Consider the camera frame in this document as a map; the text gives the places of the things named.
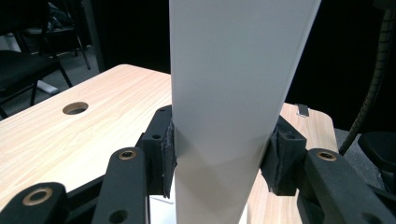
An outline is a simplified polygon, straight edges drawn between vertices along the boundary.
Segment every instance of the wooden table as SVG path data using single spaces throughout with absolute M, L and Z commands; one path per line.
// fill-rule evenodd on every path
M 75 102 L 88 109 L 66 115 L 64 108 Z M 103 175 L 110 155 L 134 146 L 155 111 L 170 104 L 169 75 L 124 64 L 0 121 L 0 209 L 36 183 L 60 182 L 70 191 Z M 310 110 L 302 118 L 288 104 L 281 115 L 308 139 L 308 148 L 337 150 L 327 115 Z M 260 175 L 247 216 L 253 224 L 300 220 L 295 197 L 268 193 Z

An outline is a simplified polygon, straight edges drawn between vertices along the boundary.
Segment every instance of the black cable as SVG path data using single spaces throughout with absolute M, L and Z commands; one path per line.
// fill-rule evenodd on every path
M 361 111 L 353 122 L 348 136 L 344 141 L 343 145 L 339 148 L 339 153 L 344 155 L 349 149 L 352 142 L 361 129 L 361 125 L 365 121 L 370 109 L 373 107 L 375 98 L 379 93 L 382 79 L 385 75 L 388 58 L 390 55 L 390 45 L 392 40 L 392 34 L 395 24 L 395 9 L 386 9 L 384 17 L 382 18 L 381 29 L 378 38 L 378 47 L 375 61 L 375 71 L 370 84 L 370 88 L 367 92 L 366 98 L 364 99 Z

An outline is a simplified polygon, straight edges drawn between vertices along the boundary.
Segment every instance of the office chair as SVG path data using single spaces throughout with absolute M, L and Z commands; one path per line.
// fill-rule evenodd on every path
M 363 133 L 358 144 L 380 170 L 387 191 L 396 194 L 396 133 Z
M 55 46 L 56 40 L 61 40 L 63 44 L 68 41 L 72 46 L 76 56 L 78 56 L 77 48 L 80 48 L 85 64 L 87 64 L 87 69 L 91 70 L 90 63 L 88 62 L 87 55 L 85 54 L 86 49 L 81 44 L 75 22 L 70 15 L 67 3 L 64 0 L 56 1 L 56 3 L 61 6 L 58 8 L 52 3 L 49 3 L 49 27 L 46 35 L 48 41 L 52 41 L 52 46 Z M 23 30 L 21 33 L 24 38 L 33 40 L 39 39 L 41 36 L 41 27 L 31 27 L 29 29 Z
M 48 0 L 0 0 L 0 35 L 9 33 L 18 37 L 21 30 L 41 26 L 40 43 L 45 43 L 49 20 Z M 14 50 L 0 50 L 0 97 L 3 104 L 32 89 L 30 105 L 35 103 L 37 81 L 60 70 L 69 87 L 72 83 L 56 59 Z M 0 116 L 7 113 L 0 108 Z

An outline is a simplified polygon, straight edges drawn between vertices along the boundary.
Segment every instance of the white panel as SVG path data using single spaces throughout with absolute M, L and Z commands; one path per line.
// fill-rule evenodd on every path
M 238 223 L 319 0 L 171 0 L 177 223 Z

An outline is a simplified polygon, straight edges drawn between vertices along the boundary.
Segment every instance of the screw hole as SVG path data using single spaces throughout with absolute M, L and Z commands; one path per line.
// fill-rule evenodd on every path
M 128 217 L 128 213 L 125 210 L 119 210 L 113 212 L 108 220 L 110 221 L 110 223 L 116 224 L 125 221 L 127 217 Z
M 133 150 L 127 150 L 127 151 L 123 151 L 119 154 L 119 158 L 120 160 L 126 161 L 126 160 L 131 160 L 134 157 L 136 157 L 137 152 L 133 151 Z
M 318 152 L 317 156 L 325 161 L 335 161 L 337 158 L 329 152 Z

